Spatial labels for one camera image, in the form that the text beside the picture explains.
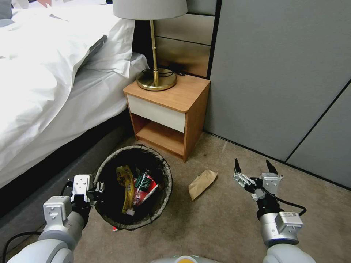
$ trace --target white lampshade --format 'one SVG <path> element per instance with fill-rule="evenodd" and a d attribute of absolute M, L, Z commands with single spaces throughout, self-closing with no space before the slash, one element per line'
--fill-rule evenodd
<path fill-rule="evenodd" d="M 134 20 L 159 20 L 182 16 L 186 0 L 113 0 L 115 16 Z"/>

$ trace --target beige carpet floor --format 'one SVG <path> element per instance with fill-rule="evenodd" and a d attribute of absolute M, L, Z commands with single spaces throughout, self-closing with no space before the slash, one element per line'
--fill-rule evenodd
<path fill-rule="evenodd" d="M 117 148 L 135 143 L 130 138 Z M 146 263 L 183 254 L 225 263 L 262 262 L 267 248 L 261 239 L 256 203 L 232 175 L 235 158 L 248 176 L 266 172 L 266 158 L 205 133 L 186 163 L 151 147 L 165 157 L 173 175 L 173 192 L 163 214 L 153 224 L 133 232 L 113 232 L 92 209 L 74 251 L 75 263 Z M 271 163 L 284 175 L 278 196 L 307 207 L 298 247 L 318 263 L 351 262 L 351 192 L 284 164 Z M 205 169 L 218 172 L 218 178 L 191 201 L 188 185 Z M 299 211 L 285 205 L 282 208 Z"/>

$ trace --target brass lamp base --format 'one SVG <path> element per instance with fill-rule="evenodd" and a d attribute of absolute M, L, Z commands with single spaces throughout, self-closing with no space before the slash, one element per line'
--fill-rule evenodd
<path fill-rule="evenodd" d="M 140 88 L 151 90 L 151 91 L 161 91 L 173 87 L 177 83 L 176 74 L 169 69 L 158 69 L 158 83 L 155 84 L 153 70 L 147 70 L 141 72 L 136 77 L 136 82 Z"/>

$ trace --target gray wall panel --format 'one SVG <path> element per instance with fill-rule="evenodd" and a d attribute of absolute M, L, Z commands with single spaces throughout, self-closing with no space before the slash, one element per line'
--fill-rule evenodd
<path fill-rule="evenodd" d="M 351 1 L 223 1 L 205 129 L 285 160 L 347 83 Z"/>
<path fill-rule="evenodd" d="M 351 187 L 351 87 L 346 88 L 288 163 Z"/>
<path fill-rule="evenodd" d="M 214 15 L 217 0 L 187 0 L 188 12 Z"/>

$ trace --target white duvet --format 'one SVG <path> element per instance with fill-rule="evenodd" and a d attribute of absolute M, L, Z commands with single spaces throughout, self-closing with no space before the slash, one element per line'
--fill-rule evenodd
<path fill-rule="evenodd" d="M 0 176 L 63 107 L 78 67 L 101 37 L 52 17 L 0 28 Z"/>

